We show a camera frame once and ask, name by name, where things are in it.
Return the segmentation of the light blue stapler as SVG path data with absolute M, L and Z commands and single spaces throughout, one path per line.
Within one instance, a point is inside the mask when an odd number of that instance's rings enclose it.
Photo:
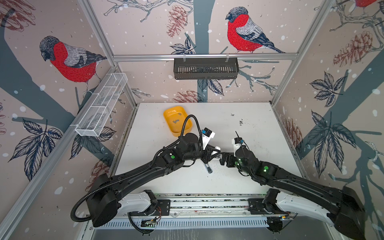
M 211 174 L 213 172 L 213 170 L 211 169 L 211 167 L 209 166 L 209 164 L 204 164 L 208 174 Z

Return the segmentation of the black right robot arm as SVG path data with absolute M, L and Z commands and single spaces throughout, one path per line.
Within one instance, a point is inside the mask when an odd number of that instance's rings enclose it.
M 366 212 L 353 189 L 327 187 L 293 175 L 259 161 L 246 146 L 223 153 L 220 163 L 236 167 L 253 181 L 270 187 L 263 200 L 267 213 L 298 213 L 323 221 L 350 239 L 365 239 Z

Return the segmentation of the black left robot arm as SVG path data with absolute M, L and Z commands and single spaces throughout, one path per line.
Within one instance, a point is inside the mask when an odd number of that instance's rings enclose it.
M 176 141 L 158 150 L 150 162 L 120 175 L 98 176 L 89 192 L 73 206 L 72 221 L 92 221 L 94 227 L 108 223 L 122 208 L 123 198 L 133 190 L 184 167 L 185 161 L 209 162 L 219 155 L 220 150 L 209 146 L 214 136 L 208 128 L 199 129 L 197 135 L 181 132 Z

